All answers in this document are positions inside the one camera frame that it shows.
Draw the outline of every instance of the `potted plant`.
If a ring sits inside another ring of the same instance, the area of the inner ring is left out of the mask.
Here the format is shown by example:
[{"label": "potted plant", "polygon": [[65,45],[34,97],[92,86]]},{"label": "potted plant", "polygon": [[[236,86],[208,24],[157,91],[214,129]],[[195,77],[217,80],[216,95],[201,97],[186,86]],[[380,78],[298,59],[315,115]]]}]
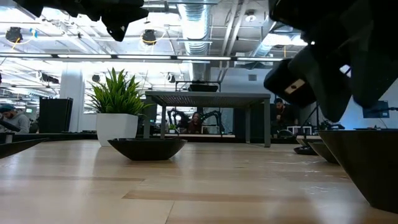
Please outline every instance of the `potted plant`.
[{"label": "potted plant", "polygon": [[126,80],[124,70],[109,72],[106,83],[92,83],[94,94],[90,95],[97,110],[96,130],[101,146],[111,146],[108,140],[114,138],[135,138],[138,116],[145,105],[141,101],[139,82],[133,76]]},{"label": "potted plant", "polygon": [[170,134],[174,134],[175,133],[175,125],[174,124],[170,124],[169,133]]}]

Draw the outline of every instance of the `fluorescent light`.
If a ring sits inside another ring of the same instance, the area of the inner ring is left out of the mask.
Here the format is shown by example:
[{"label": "fluorescent light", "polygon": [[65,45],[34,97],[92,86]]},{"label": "fluorescent light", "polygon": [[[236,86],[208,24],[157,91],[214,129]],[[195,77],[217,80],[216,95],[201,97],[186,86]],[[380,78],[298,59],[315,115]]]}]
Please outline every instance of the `fluorescent light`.
[{"label": "fluorescent light", "polygon": [[120,59],[157,59],[157,60],[169,60],[171,56],[162,55],[118,55]]},{"label": "fluorescent light", "polygon": [[231,60],[231,57],[177,56],[179,60]]},{"label": "fluorescent light", "polygon": [[93,54],[80,54],[80,55],[58,55],[60,58],[112,58],[110,55],[93,55]]},{"label": "fluorescent light", "polygon": [[246,62],[280,62],[282,58],[272,58],[272,57],[238,57],[236,60],[246,61]]},{"label": "fluorescent light", "polygon": [[20,58],[29,58],[29,57],[52,57],[50,54],[7,54],[1,53],[0,57],[20,57]]}]

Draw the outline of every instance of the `computer monitor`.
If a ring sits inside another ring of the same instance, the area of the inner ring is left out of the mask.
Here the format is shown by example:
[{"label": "computer monitor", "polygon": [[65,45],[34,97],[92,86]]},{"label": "computer monitor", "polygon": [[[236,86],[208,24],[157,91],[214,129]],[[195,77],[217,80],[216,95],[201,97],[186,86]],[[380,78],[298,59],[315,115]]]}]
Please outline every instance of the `computer monitor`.
[{"label": "computer monitor", "polygon": [[362,109],[363,118],[390,118],[390,112],[388,110],[388,101],[378,101],[371,108]]}]

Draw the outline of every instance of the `white column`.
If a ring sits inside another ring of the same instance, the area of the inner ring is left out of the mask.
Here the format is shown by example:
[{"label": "white column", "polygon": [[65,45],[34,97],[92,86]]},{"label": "white column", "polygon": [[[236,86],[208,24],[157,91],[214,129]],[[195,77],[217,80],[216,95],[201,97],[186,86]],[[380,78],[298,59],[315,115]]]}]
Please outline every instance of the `white column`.
[{"label": "white column", "polygon": [[69,131],[80,132],[83,127],[85,80],[79,63],[65,63],[61,76],[60,98],[72,98]]}]

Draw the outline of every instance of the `white planter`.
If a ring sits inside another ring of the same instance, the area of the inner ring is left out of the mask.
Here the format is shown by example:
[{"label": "white planter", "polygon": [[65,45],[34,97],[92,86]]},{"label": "white planter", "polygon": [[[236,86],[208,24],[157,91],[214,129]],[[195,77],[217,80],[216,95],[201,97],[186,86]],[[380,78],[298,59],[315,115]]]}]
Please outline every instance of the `white planter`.
[{"label": "white planter", "polygon": [[130,114],[97,114],[96,130],[99,143],[111,146],[108,140],[114,138],[135,138],[138,117]]}]

